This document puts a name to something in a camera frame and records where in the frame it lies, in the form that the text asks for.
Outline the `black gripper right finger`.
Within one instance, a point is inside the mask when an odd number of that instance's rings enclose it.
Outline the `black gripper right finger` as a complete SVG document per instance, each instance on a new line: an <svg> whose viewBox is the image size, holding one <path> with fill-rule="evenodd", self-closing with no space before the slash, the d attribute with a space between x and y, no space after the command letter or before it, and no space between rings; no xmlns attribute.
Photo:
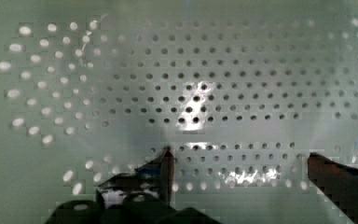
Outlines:
<svg viewBox="0 0 358 224"><path fill-rule="evenodd" d="M308 160L308 179L343 212L358 224L358 169L312 152Z"/></svg>

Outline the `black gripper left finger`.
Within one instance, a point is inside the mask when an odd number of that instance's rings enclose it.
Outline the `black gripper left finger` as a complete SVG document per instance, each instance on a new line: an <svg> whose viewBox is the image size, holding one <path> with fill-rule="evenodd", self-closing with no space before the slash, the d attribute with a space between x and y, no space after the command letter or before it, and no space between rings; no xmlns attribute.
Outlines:
<svg viewBox="0 0 358 224"><path fill-rule="evenodd" d="M119 205L133 193L150 194L170 203L174 175L174 156L170 147L152 161L135 168L132 173L113 175L97 187L99 205Z"/></svg>

